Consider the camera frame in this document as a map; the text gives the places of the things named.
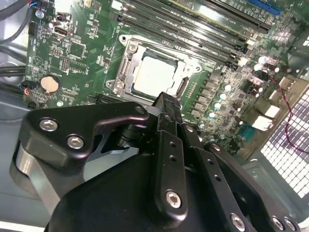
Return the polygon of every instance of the motherboard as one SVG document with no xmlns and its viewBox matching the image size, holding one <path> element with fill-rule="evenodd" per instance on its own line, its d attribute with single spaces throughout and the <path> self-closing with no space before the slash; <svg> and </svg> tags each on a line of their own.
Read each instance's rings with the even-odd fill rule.
<svg viewBox="0 0 309 232">
<path fill-rule="evenodd" d="M 203 142 L 231 154 L 273 127 L 307 80 L 309 17 L 297 0 L 40 0 L 29 25 L 31 108 L 179 99 Z"/>
</svg>

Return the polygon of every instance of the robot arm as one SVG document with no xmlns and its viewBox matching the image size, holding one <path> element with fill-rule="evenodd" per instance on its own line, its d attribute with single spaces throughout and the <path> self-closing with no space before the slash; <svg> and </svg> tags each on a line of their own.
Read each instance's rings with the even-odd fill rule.
<svg viewBox="0 0 309 232">
<path fill-rule="evenodd" d="M 139 152 L 85 182 L 97 134 L 105 151 Z M 121 102 L 32 111 L 13 165 L 51 213 L 47 232 L 300 231 L 228 153 L 203 147 L 165 93 L 147 109 Z"/>
</svg>

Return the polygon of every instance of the blue slot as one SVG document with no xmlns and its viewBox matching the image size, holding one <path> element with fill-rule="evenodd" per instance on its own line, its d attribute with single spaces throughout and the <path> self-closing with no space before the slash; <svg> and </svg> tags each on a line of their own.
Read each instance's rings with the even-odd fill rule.
<svg viewBox="0 0 309 232">
<path fill-rule="evenodd" d="M 266 12 L 272 14 L 272 15 L 280 15 L 281 12 L 271 6 L 269 6 L 268 4 L 261 2 L 260 0 L 247 0 L 247 2 L 251 3 L 254 6 L 257 6 L 263 10 L 265 10 Z"/>
</svg>

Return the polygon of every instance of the perforated metal panel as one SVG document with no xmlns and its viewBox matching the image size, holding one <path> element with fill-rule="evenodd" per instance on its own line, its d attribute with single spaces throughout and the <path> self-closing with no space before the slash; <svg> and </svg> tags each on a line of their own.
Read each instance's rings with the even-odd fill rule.
<svg viewBox="0 0 309 232">
<path fill-rule="evenodd" d="M 290 140 L 299 148 L 309 151 L 309 90 L 293 109 L 289 127 Z M 309 194 L 309 155 L 289 145 L 285 136 L 287 118 L 276 129 L 261 149 L 263 155 L 278 173 L 303 198 Z"/>
</svg>

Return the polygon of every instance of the black cable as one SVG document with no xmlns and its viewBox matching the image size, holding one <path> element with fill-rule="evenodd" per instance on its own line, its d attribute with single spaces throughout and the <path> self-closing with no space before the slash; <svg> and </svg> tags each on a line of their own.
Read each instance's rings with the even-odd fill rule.
<svg viewBox="0 0 309 232">
<path fill-rule="evenodd" d="M 25 76 L 26 71 L 24 72 L 1 72 L 0 77 L 12 77 L 12 76 Z"/>
<path fill-rule="evenodd" d="M 19 29 L 11 37 L 0 41 L 0 44 L 10 43 L 13 40 L 15 40 L 21 34 L 21 32 L 24 30 L 26 25 L 30 22 L 31 15 L 32 15 L 32 9 L 28 8 L 25 19 L 22 22 L 22 24 L 20 25 Z"/>
<path fill-rule="evenodd" d="M 8 17 L 14 15 L 17 11 L 27 5 L 29 0 L 18 0 L 12 5 L 0 10 L 0 21 L 7 19 Z"/>
<path fill-rule="evenodd" d="M 24 71 L 25 69 L 25 66 L 3 66 L 0 67 L 0 73 Z"/>
<path fill-rule="evenodd" d="M 14 94 L 19 97 L 24 96 L 23 90 L 21 90 L 19 87 L 7 84 L 5 82 L 0 82 L 0 90 Z"/>
<path fill-rule="evenodd" d="M 13 51 L 8 47 L 0 45 L 0 52 L 7 54 L 7 55 L 11 56 L 12 58 L 14 58 L 14 59 L 16 59 L 16 60 L 18 60 L 22 63 L 26 63 L 26 60 L 27 60 L 26 56 L 24 56 L 24 55 L 22 55 L 22 54 L 20 54 L 16 51 Z"/>
</svg>

